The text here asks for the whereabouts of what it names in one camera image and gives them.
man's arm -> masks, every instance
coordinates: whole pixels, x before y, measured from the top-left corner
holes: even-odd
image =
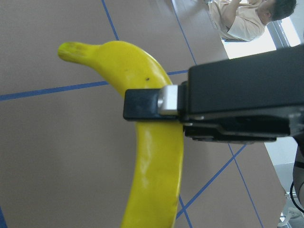
[[[232,0],[225,7],[225,10],[222,12],[223,23],[228,28],[231,28],[231,26],[236,18],[237,9],[238,9],[238,5],[240,2],[241,2],[241,0]]]

banana peel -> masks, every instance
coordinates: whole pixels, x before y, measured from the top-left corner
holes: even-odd
[[[95,69],[124,98],[127,89],[162,88],[172,82],[161,65],[139,47],[67,42],[61,59]],[[122,228],[172,228],[177,213],[183,159],[179,122],[136,122],[136,165]]]

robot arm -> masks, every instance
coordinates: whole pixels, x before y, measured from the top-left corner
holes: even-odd
[[[129,121],[180,121],[197,141],[250,144],[292,136],[304,151],[304,45],[194,66],[188,81],[161,89],[127,90]],[[304,205],[304,156],[294,165]]]
[[[298,146],[294,163],[294,189],[301,205],[304,205],[304,156],[300,146]]]

cable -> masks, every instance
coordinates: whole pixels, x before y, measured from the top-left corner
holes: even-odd
[[[300,212],[303,212],[304,213],[304,210],[302,208],[300,208],[297,203],[295,202],[294,200],[294,196],[293,196],[293,188],[294,188],[294,182],[291,183],[291,186],[290,186],[290,198],[292,200],[292,202],[294,203],[295,207],[299,209]]]

dark hair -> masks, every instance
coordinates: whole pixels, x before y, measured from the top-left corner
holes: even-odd
[[[289,17],[295,10],[296,0],[275,0],[272,20],[281,20]]]

